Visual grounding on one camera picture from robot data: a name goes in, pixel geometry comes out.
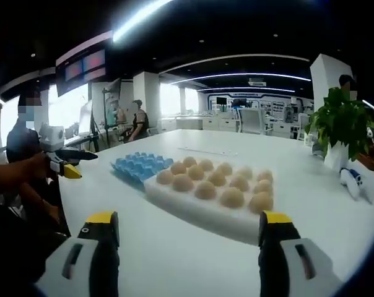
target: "potted plant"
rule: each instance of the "potted plant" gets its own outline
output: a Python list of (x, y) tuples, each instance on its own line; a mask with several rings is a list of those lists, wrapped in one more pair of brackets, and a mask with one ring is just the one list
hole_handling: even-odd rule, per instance
[(331, 88), (324, 98), (324, 105), (310, 116), (305, 132), (318, 132), (324, 164), (339, 172), (347, 165), (348, 159), (354, 161), (360, 153), (369, 153), (368, 127), (374, 130), (374, 122), (363, 102), (350, 101), (349, 94)]

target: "chair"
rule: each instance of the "chair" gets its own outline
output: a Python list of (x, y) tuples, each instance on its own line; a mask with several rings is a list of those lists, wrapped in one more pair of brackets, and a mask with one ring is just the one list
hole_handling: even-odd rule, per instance
[(297, 140), (304, 140), (304, 128), (310, 123), (310, 116), (305, 113), (298, 114)]
[(238, 112), (241, 121), (241, 133), (267, 134), (270, 131), (270, 129), (266, 129), (264, 109), (239, 108)]

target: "person wearing cap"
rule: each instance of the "person wearing cap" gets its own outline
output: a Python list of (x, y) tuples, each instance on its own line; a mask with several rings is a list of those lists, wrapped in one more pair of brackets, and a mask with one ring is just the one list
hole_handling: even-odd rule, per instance
[(147, 129), (150, 128), (147, 113), (142, 110), (142, 100), (134, 100), (133, 103), (137, 104), (138, 111), (133, 119), (133, 128), (129, 132), (128, 142), (147, 137)]
[(344, 95), (349, 98), (350, 101), (355, 101), (358, 95), (358, 88), (355, 80), (350, 75), (343, 74), (340, 75), (338, 81)]

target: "white flower pot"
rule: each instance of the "white flower pot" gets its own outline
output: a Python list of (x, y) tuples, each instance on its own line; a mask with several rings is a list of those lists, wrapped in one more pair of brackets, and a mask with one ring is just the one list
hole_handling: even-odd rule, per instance
[(348, 164), (348, 145), (337, 142), (334, 147), (329, 144), (328, 154), (324, 158), (324, 165), (334, 171), (340, 172)]

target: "yellow handle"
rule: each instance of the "yellow handle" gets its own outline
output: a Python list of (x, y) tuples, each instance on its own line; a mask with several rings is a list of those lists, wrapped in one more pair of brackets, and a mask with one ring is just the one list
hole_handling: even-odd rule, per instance
[(76, 169), (76, 167), (67, 164), (64, 165), (64, 177), (69, 179), (79, 179), (82, 177), (80, 171)]

